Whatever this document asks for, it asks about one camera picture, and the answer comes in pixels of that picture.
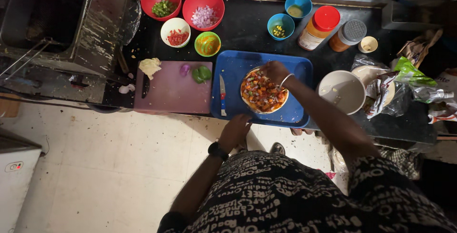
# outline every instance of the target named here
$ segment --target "black and white printed shirt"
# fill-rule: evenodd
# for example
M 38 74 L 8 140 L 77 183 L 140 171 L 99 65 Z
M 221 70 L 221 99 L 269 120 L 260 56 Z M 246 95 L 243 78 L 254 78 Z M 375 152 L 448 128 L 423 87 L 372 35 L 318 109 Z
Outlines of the black and white printed shirt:
M 349 196 L 320 170 L 281 154 L 231 156 L 187 224 L 178 213 L 158 233 L 457 232 L 390 160 L 354 162 Z

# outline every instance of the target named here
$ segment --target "green bowl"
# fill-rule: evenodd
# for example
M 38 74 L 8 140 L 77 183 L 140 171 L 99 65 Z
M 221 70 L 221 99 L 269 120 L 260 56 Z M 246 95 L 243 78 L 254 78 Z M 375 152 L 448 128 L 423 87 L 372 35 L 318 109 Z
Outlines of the green bowl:
M 221 48 L 221 39 L 211 31 L 203 32 L 195 39 L 195 50 L 203 57 L 211 57 Z

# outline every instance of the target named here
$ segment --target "gray shaker lid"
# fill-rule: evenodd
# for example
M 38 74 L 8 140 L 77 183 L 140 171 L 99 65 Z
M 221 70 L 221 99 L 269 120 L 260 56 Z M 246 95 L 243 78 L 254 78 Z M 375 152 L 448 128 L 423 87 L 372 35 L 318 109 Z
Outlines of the gray shaker lid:
M 367 34 L 367 26 L 360 20 L 350 20 L 342 26 L 341 34 L 347 41 L 358 43 Z

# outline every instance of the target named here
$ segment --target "silver bangle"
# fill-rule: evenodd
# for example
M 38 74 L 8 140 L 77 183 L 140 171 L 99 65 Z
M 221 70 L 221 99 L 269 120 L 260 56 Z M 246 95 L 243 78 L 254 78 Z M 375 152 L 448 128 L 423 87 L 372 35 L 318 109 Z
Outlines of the silver bangle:
M 290 73 L 289 75 L 287 75 L 287 77 L 284 78 L 283 82 L 281 82 L 281 84 L 279 85 L 279 91 L 281 91 L 281 87 L 283 86 L 284 81 L 286 81 L 286 79 L 287 79 L 288 77 L 290 77 L 290 76 L 295 76 L 295 74 L 294 74 L 294 73 Z

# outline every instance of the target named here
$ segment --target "sauce jar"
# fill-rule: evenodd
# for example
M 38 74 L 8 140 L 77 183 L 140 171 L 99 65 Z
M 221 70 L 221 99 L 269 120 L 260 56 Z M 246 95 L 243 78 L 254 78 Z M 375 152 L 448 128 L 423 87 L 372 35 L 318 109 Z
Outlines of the sauce jar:
M 350 20 L 338 29 L 328 44 L 335 52 L 342 52 L 359 43 L 367 34 L 367 26 L 360 20 Z
M 340 23 L 340 13 L 335 7 L 329 5 L 320 7 L 300 33 L 298 45 L 308 51 L 316 49 L 338 23 Z

